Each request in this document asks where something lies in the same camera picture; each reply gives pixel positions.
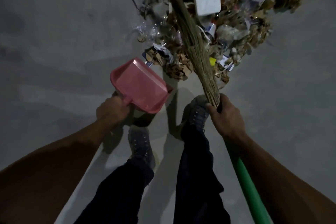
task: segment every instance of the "trash pile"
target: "trash pile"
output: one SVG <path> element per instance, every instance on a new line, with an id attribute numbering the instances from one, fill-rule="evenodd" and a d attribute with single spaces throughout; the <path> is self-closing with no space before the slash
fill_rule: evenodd
<path id="1" fill-rule="evenodd" d="M 183 0 L 195 19 L 209 54 L 209 61 L 219 88 L 229 82 L 228 73 L 241 63 L 243 56 L 262 44 L 272 32 L 267 18 L 271 9 L 293 13 L 302 0 Z M 160 65 L 171 78 L 186 80 L 194 71 L 185 52 L 175 13 L 169 0 L 133 0 L 140 14 L 147 19 L 160 18 L 154 26 L 141 24 L 138 41 L 152 47 L 143 53 L 148 66 Z M 165 14 L 154 14 L 153 7 L 166 5 Z"/>

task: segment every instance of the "broom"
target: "broom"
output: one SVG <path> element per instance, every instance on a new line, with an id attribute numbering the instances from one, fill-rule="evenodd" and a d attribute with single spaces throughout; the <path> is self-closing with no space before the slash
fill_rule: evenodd
<path id="1" fill-rule="evenodd" d="M 215 106 L 218 112 L 221 112 L 219 89 L 213 76 L 209 56 L 205 50 L 199 29 L 187 11 L 183 0 L 170 0 L 170 2 L 175 11 L 177 24 L 181 31 L 182 41 L 186 47 L 188 58 L 201 81 L 205 96 L 208 102 Z M 225 144 L 254 222 L 256 224 L 269 224 L 267 211 L 246 167 L 231 146 L 227 142 Z"/>

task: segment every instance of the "yellow object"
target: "yellow object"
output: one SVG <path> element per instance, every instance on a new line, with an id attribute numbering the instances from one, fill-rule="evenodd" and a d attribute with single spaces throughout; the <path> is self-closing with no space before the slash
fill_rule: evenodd
<path id="1" fill-rule="evenodd" d="M 216 63 L 216 59 L 211 57 L 211 58 L 209 58 L 209 60 L 210 60 L 210 65 L 213 67 Z"/>

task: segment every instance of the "broom bristles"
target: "broom bristles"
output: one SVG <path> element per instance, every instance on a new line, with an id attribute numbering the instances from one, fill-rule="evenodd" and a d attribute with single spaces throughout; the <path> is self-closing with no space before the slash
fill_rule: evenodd
<path id="1" fill-rule="evenodd" d="M 170 2 L 176 14 L 177 24 L 181 31 L 181 38 L 186 47 L 188 58 L 201 81 L 204 94 L 210 104 L 218 107 L 219 90 L 199 29 L 183 0 L 170 0 Z"/>

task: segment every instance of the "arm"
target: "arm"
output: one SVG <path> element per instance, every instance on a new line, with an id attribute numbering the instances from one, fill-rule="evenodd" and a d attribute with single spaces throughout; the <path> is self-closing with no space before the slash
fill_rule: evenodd
<path id="1" fill-rule="evenodd" d="M 0 223 L 54 223 L 103 137 L 129 112 L 119 97 L 97 109 L 97 121 L 48 144 L 0 172 Z"/>
<path id="2" fill-rule="evenodd" d="M 299 179 L 245 132 L 239 110 L 221 94 L 223 110 L 208 105 L 212 122 L 244 162 L 275 224 L 336 223 L 336 204 Z"/>

